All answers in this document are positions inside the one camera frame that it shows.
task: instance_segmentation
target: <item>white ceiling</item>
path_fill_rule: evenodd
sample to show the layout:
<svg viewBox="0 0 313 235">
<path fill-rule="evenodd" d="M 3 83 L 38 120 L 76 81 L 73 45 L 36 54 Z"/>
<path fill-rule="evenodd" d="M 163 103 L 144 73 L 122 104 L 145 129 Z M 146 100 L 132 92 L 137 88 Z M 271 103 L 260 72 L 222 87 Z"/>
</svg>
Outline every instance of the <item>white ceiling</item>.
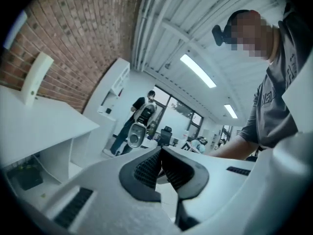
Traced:
<svg viewBox="0 0 313 235">
<path fill-rule="evenodd" d="M 245 124 L 253 94 L 267 63 L 215 44 L 211 30 L 223 29 L 236 10 L 258 11 L 271 24 L 282 19 L 284 0 L 143 0 L 133 48 L 132 67 L 145 71 L 182 96 L 188 106 L 218 124 Z M 180 57 L 188 54 L 214 81 L 208 86 Z M 231 104 L 238 119 L 225 109 Z"/>
</svg>

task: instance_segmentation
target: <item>gray t-shirt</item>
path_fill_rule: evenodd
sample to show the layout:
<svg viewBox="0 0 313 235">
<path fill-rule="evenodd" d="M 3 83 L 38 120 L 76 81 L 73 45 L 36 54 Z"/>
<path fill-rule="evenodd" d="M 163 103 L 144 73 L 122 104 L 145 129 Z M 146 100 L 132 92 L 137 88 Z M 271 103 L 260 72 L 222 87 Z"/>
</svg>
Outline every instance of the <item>gray t-shirt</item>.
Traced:
<svg viewBox="0 0 313 235">
<path fill-rule="evenodd" d="M 267 68 L 254 95 L 250 117 L 239 134 L 263 149 L 273 148 L 298 131 L 282 95 L 301 71 L 313 46 L 310 29 L 294 10 L 285 12 L 278 25 L 281 38 L 277 56 Z"/>
</svg>

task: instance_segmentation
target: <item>man's hand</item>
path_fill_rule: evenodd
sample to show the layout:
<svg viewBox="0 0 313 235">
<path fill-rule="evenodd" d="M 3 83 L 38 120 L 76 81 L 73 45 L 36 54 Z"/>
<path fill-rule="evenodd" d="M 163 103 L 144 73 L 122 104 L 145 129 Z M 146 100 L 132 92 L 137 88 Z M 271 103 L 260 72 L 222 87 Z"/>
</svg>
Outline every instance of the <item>man's hand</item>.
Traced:
<svg viewBox="0 0 313 235">
<path fill-rule="evenodd" d="M 210 153 L 209 156 L 244 160 L 258 147 L 258 144 L 247 142 L 241 136 L 236 136 L 232 141 L 220 147 L 218 150 Z"/>
</svg>

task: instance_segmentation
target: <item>red brick wall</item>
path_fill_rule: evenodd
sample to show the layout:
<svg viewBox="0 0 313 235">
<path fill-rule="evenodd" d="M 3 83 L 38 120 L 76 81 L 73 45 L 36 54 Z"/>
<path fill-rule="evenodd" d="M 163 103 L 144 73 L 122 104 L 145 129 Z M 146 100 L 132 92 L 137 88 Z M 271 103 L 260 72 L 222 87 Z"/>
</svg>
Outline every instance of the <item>red brick wall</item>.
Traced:
<svg viewBox="0 0 313 235">
<path fill-rule="evenodd" d="M 20 90 L 40 51 L 54 60 L 38 95 L 81 112 L 121 57 L 130 61 L 141 0 L 33 0 L 27 22 L 2 56 L 0 84 Z"/>
</svg>

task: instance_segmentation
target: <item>fluorescent light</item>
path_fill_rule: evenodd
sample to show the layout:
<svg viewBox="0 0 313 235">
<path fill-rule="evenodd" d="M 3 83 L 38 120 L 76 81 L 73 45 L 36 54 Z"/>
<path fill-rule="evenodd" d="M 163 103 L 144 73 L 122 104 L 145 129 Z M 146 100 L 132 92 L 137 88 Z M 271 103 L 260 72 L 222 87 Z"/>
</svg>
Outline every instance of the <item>fluorescent light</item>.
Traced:
<svg viewBox="0 0 313 235">
<path fill-rule="evenodd" d="M 228 110 L 228 112 L 230 113 L 230 115 L 232 116 L 232 118 L 238 118 L 236 113 L 234 112 L 233 108 L 231 107 L 230 104 L 226 104 L 224 105 L 225 108 Z"/>
<path fill-rule="evenodd" d="M 216 87 L 216 84 L 212 81 L 212 79 L 200 68 L 199 65 L 195 63 L 194 60 L 192 60 L 189 56 L 184 54 L 180 60 L 186 64 L 195 74 L 198 75 L 199 78 L 201 78 L 204 83 L 210 88 Z"/>
</svg>

